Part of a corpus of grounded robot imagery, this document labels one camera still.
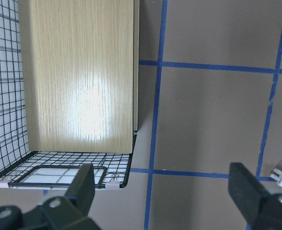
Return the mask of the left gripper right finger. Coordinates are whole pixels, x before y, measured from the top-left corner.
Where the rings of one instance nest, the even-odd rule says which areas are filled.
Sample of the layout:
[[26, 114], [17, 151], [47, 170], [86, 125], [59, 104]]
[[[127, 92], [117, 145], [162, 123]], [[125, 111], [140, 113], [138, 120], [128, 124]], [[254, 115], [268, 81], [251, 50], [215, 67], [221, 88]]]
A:
[[243, 216], [256, 216], [271, 194], [240, 162], [229, 166], [228, 193]]

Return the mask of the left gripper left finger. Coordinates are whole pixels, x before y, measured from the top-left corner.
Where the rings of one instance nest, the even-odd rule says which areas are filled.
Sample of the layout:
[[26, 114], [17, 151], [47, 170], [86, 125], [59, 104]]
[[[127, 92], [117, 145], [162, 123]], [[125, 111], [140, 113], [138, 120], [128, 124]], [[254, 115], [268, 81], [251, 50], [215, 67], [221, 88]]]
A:
[[94, 167], [83, 164], [65, 193], [66, 211], [69, 219], [88, 216], [95, 195]]

